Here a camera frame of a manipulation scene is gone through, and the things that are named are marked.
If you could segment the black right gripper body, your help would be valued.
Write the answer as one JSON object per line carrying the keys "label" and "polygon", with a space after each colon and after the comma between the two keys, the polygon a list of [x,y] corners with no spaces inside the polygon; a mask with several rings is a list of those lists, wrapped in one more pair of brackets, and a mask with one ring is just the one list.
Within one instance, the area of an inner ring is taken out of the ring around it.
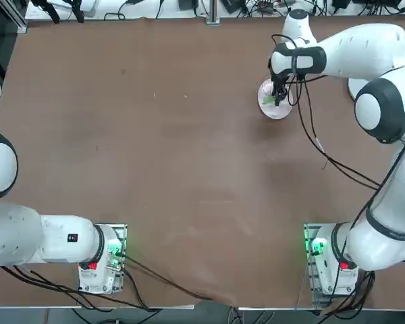
{"label": "black right gripper body", "polygon": [[290,77],[287,72],[274,72],[272,67],[270,68],[270,75],[274,89],[284,89]]}

